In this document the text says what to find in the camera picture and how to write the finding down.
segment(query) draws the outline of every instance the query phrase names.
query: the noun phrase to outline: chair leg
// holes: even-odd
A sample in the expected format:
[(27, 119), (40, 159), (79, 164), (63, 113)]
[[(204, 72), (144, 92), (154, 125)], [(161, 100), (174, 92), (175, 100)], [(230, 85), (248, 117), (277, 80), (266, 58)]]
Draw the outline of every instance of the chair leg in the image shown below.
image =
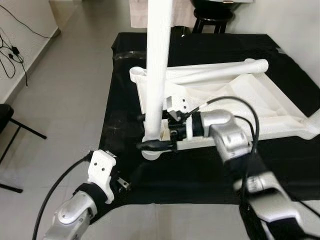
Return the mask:
[(16, 188), (16, 187), (13, 187), (13, 186), (8, 186), (8, 185), (4, 185), (4, 184), (1, 184), (0, 183), (0, 188), (1, 189), (7, 189), (9, 191), (13, 191), (13, 192), (16, 192), (18, 194), (22, 193), (24, 190), (21, 189), (21, 188)]
[(196, 21), (195, 21), (195, 24), (194, 24), (194, 27), (193, 27), (193, 30), (192, 30), (192, 33), (195, 34), (198, 32), (198, 28), (199, 28), (199, 23), (200, 23), (200, 20), (197, 18)]
[(6, 146), (6, 148), (5, 148), (5, 150), (4, 150), (4, 153), (2, 154), (2, 156), (1, 156), (1, 158), (0, 158), (0, 164), (1, 164), (1, 162), (3, 161), (3, 159), (5, 158), (5, 156), (6, 156), (7, 152), (8, 152), (8, 150), (9, 150), (9, 148), (10, 148), (10, 146), (11, 146), (11, 144), (14, 142), (14, 140), (15, 140), (15, 138), (16, 138), (16, 136), (17, 136), (17, 134), (18, 134), (19, 130), (20, 130), (20, 128), (21, 128), (21, 127), (19, 126), (19, 127), (18, 127), (18, 129), (15, 131), (15, 133), (14, 133), (13, 137), (11, 138), (11, 140), (10, 140), (10, 142), (9, 142), (8, 146)]
[(217, 24), (217, 25), (215, 25), (215, 27), (214, 27), (214, 33), (215, 34), (218, 34), (219, 33), (219, 31), (220, 31), (220, 24)]
[(21, 127), (21, 128), (23, 128), (23, 129), (25, 129), (25, 130), (27, 130), (27, 131), (29, 131), (29, 132), (37, 135), (37, 136), (39, 136), (39, 137), (42, 138), (42, 139), (47, 139), (47, 137), (46, 137), (45, 135), (42, 135), (41, 133), (39, 133), (39, 132), (33, 130), (32, 128), (30, 128), (30, 127), (22, 124), (21, 122), (18, 122), (17, 120), (14, 120), (14, 119), (11, 118), (11, 119), (10, 119), (10, 122), (18, 125), (19, 127)]
[(223, 23), (220, 27), (220, 34), (224, 34), (226, 32), (227, 23)]
[(202, 30), (204, 29), (204, 25), (205, 25), (204, 21), (200, 21), (198, 31), (197, 31), (199, 34), (202, 33)]

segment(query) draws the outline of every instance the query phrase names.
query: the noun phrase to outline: black chair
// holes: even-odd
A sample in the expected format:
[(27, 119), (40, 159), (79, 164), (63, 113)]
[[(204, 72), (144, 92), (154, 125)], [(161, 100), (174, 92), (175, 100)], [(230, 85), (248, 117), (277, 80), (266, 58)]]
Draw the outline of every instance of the black chair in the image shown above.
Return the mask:
[(202, 33), (204, 25), (214, 25), (215, 34), (224, 34), (227, 23), (234, 17), (234, 14), (229, 9), (212, 11), (196, 8), (193, 15), (196, 17), (196, 22), (192, 33)]
[[(4, 130), (4, 128), (6, 127), (8, 122), (12, 122), (12, 123), (18, 125), (17, 130), (15, 131), (13, 137), (11, 138), (8, 146), (5, 148), (4, 153), (2, 154), (2, 156), (0, 158), (0, 164), (4, 160), (4, 158), (5, 158), (5, 156), (6, 156), (7, 152), (8, 152), (11, 144), (15, 140), (15, 138), (16, 138), (16, 136), (17, 136), (17, 134), (18, 134), (18, 132), (19, 132), (19, 130), (21, 128), (23, 128), (25, 130), (28, 130), (29, 132), (39, 136), (42, 139), (47, 139), (47, 137), (45, 135), (42, 135), (39, 132), (31, 129), (30, 127), (27, 127), (26, 125), (23, 125), (22, 123), (12, 119), (11, 117), (13, 116), (13, 114), (14, 114), (14, 110), (10, 105), (8, 105), (8, 104), (0, 104), (0, 134), (2, 133), (2, 131)], [(4, 184), (1, 184), (1, 183), (0, 183), (0, 188), (7, 189), (7, 190), (10, 190), (10, 191), (19, 193), (19, 194), (23, 192), (23, 190), (20, 189), (20, 188), (15, 188), (15, 187), (4, 185)]]

